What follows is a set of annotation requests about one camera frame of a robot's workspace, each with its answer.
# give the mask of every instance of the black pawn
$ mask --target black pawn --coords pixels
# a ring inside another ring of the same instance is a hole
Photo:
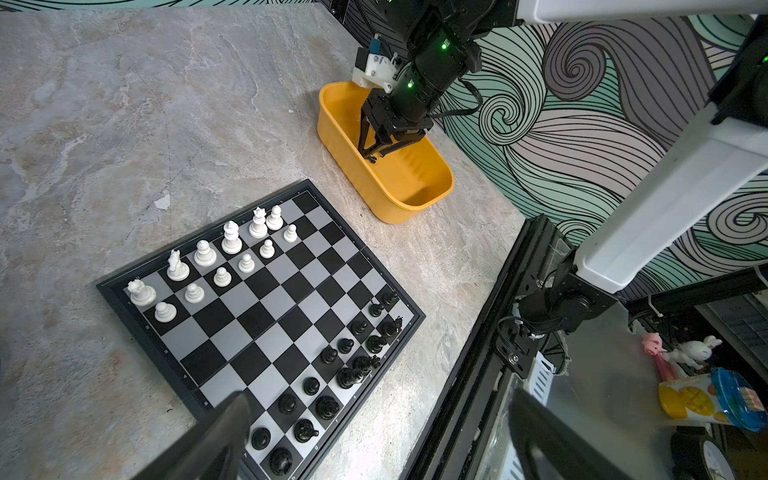
[[[313,376],[304,380],[303,384],[304,393],[307,395],[315,395],[320,391],[320,382]]]
[[[339,403],[330,396],[321,396],[319,399],[317,399],[317,405],[315,406],[315,410],[317,411],[317,415],[323,420],[330,420],[334,416],[336,416],[336,413],[339,413],[339,410],[341,409],[341,406],[339,406]]]
[[[339,352],[336,351],[331,345],[328,345],[322,352],[320,352],[320,359],[323,363],[330,365],[339,356]]]
[[[296,397],[290,393],[284,393],[277,403],[277,409],[286,415],[293,413],[296,410]]]
[[[315,430],[315,426],[312,425],[312,421],[308,419],[299,420],[293,426],[293,436],[302,443],[308,442],[312,437],[317,437],[319,434],[320,432]]]
[[[293,455],[287,449],[280,447],[270,454],[270,468],[275,475],[287,475],[293,466]]]
[[[253,430],[253,435],[250,437],[250,446],[254,447],[256,450],[264,450],[266,446],[270,444],[271,439],[272,435],[270,434],[270,431],[262,427]]]
[[[386,340],[384,340],[384,337],[382,336],[371,335],[366,340],[366,344],[368,345],[368,350],[370,350],[371,353],[379,353],[382,351],[384,345],[386,345]]]
[[[352,339],[339,339],[339,344],[337,346],[341,353],[349,353],[352,352],[352,347],[355,346],[355,343]]]

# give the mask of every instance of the white chess piece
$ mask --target white chess piece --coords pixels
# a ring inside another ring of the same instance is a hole
[[[270,230],[279,230],[283,228],[283,218],[280,216],[280,205],[272,207],[272,213],[266,218],[266,225]]]
[[[181,261],[179,250],[170,251],[167,274],[174,282],[180,282],[189,276],[190,267]]]
[[[253,238],[264,238],[266,237],[266,225],[264,224],[266,222],[266,218],[264,217],[266,215],[266,212],[263,208],[257,208],[253,211],[253,222],[248,226],[248,233]]]
[[[210,248],[205,240],[197,242],[197,252],[194,253],[194,262],[200,266],[211,266],[216,263],[216,250]]]
[[[296,238],[298,238],[298,235],[296,235],[296,225],[290,224],[286,231],[283,232],[283,238],[288,243],[295,242]]]
[[[243,273],[251,273],[253,272],[253,269],[256,268],[256,264],[253,262],[250,255],[246,253],[243,255],[243,258],[240,259],[240,262],[238,262],[237,268]]]
[[[259,255],[261,255],[262,258],[272,258],[272,255],[274,254],[275,247],[272,246],[272,240],[266,239],[261,248],[259,248]]]
[[[160,323],[168,323],[176,318],[176,306],[170,303],[157,302],[154,307],[154,319]]]
[[[232,273],[227,272],[227,269],[220,266],[216,269],[216,275],[214,275],[214,283],[216,286],[227,286],[232,281]]]
[[[221,242],[221,249],[230,255],[240,252],[243,248],[243,241],[237,236],[238,233],[237,223],[230,220],[224,224],[224,240]]]
[[[187,291],[184,292],[184,299],[189,303],[200,303],[205,296],[205,290],[197,286],[196,283],[187,285]]]
[[[141,280],[128,282],[128,292],[131,293],[131,302],[136,306],[147,306],[157,298],[157,292],[149,285],[144,285]]]

